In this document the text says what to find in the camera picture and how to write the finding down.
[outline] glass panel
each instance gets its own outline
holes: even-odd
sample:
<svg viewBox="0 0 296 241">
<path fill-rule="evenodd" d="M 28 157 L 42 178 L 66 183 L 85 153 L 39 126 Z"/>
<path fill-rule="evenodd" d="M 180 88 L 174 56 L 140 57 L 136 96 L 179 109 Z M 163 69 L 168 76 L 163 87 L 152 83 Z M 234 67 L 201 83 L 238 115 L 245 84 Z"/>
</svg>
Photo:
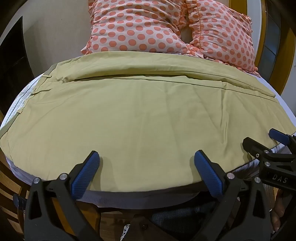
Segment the glass panel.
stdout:
<svg viewBox="0 0 296 241">
<path fill-rule="evenodd" d="M 279 13 L 279 11 L 276 8 L 276 6 L 272 2 L 270 2 L 270 1 L 267 1 L 267 12 L 272 17 L 272 19 L 274 20 L 274 22 L 279 27 L 281 27 L 281 14 Z"/>
<path fill-rule="evenodd" d="M 266 46 L 263 48 L 261 60 L 258 65 L 258 72 L 267 82 L 274 68 L 275 54 L 273 54 Z"/>
<path fill-rule="evenodd" d="M 272 20 L 272 18 L 267 15 L 267 29 L 265 35 L 265 46 L 269 48 L 275 55 L 279 49 L 279 41 L 281 38 L 281 30 Z"/>
</svg>

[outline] mattress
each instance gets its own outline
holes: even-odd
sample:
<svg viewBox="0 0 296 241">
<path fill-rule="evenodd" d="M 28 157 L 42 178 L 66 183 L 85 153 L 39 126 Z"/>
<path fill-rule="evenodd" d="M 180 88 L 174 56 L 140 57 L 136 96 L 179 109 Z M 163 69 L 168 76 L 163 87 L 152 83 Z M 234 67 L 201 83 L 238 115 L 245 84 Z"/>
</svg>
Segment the mattress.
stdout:
<svg viewBox="0 0 296 241">
<path fill-rule="evenodd" d="M 28 98 L 30 95 L 30 92 L 33 90 L 34 86 L 36 85 L 39 77 L 31 81 L 23 90 L 22 92 L 17 96 L 15 101 L 13 102 L 11 108 L 9 109 L 7 115 L 4 118 L 4 121 L 1 125 L 3 127 L 10 118 L 13 117 L 13 115 L 16 113 L 16 111 L 21 108 L 24 104 L 24 101 Z M 270 89 L 272 92 L 275 93 L 276 98 L 279 100 L 279 103 L 284 108 L 285 112 L 289 116 L 291 122 L 296 126 L 296 118 L 293 115 L 292 111 L 288 108 L 286 103 L 283 101 L 283 99 L 276 93 L 276 91 L 262 78 L 257 78 L 262 84 L 264 84 L 268 89 Z M 287 152 L 287 148 L 283 145 L 279 144 L 275 148 L 273 148 L 273 152 L 278 153 L 284 153 Z M 18 167 L 16 167 L 12 161 L 7 159 L 12 172 L 15 176 L 17 176 L 22 181 L 31 184 L 32 180 L 34 179 L 34 176 L 22 171 Z M 240 176 L 250 176 L 258 170 L 258 160 L 253 160 L 252 162 L 249 162 L 235 170 L 235 172 Z M 165 204 L 160 204 L 159 199 L 160 195 L 162 195 L 161 199 L 164 200 Z M 191 198 L 194 197 L 195 194 L 188 193 L 182 195 L 176 196 L 176 190 L 172 192 L 172 190 L 167 189 L 165 192 L 159 193 L 158 197 L 153 199 L 153 195 L 150 195 L 149 192 L 146 192 L 146 194 L 138 195 L 138 193 L 134 193 L 133 196 L 127 193 L 110 193 L 110 192 L 91 192 L 87 191 L 82 198 L 82 201 L 91 202 L 97 205 L 103 205 L 103 206 L 109 206 L 109 207 L 121 207 L 121 208 L 135 208 L 135 209 L 143 209 L 143 208 L 156 208 L 161 206 L 170 206 L 175 205 L 177 203 L 185 202 Z M 174 197 L 174 202 L 168 203 L 168 200 L 172 200 L 171 197 Z"/>
</svg>

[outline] silver bolt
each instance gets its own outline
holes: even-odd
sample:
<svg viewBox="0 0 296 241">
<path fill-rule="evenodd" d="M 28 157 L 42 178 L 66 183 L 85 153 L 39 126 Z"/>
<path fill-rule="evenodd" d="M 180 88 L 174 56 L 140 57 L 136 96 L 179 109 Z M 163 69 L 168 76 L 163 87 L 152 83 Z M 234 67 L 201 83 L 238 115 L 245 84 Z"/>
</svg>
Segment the silver bolt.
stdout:
<svg viewBox="0 0 296 241">
<path fill-rule="evenodd" d="M 35 183 L 35 184 L 37 184 L 39 182 L 40 182 L 40 178 L 38 178 L 38 177 L 33 180 L 33 183 Z"/>
<path fill-rule="evenodd" d="M 59 178 L 60 178 L 61 180 L 66 180 L 67 177 L 68 177 L 68 174 L 67 174 L 67 173 L 62 173 L 62 174 L 59 176 Z"/>
<path fill-rule="evenodd" d="M 228 179 L 234 179 L 234 174 L 229 172 L 229 173 L 227 173 L 227 177 L 228 177 Z"/>
<path fill-rule="evenodd" d="M 255 177 L 254 180 L 255 180 L 256 183 L 260 183 L 261 182 L 261 179 L 259 177 Z"/>
</svg>

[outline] wooden chair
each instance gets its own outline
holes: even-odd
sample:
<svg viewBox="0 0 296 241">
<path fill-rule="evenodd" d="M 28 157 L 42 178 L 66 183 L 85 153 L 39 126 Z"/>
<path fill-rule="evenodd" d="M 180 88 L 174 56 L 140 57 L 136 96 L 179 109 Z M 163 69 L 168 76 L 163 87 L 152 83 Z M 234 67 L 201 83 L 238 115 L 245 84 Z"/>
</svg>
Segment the wooden chair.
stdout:
<svg viewBox="0 0 296 241">
<path fill-rule="evenodd" d="M 4 164 L 4 155 L 0 149 L 0 207 L 16 231 L 23 235 L 24 214 L 18 210 L 12 200 L 13 194 L 26 198 L 30 186 L 14 176 Z"/>
</svg>

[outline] polka dot pillow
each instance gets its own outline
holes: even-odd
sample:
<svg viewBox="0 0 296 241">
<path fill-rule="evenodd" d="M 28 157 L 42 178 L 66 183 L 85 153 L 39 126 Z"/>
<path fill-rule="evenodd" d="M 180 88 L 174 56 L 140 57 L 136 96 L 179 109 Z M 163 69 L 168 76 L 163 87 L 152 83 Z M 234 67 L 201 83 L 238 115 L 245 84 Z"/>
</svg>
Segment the polka dot pillow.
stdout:
<svg viewBox="0 0 296 241">
<path fill-rule="evenodd" d="M 180 39 L 180 30 L 186 26 L 183 1 L 89 1 L 92 32 L 82 53 L 126 50 L 192 53 L 190 46 Z"/>
<path fill-rule="evenodd" d="M 187 0 L 193 41 L 205 58 L 256 71 L 251 19 L 213 0 Z"/>
</svg>

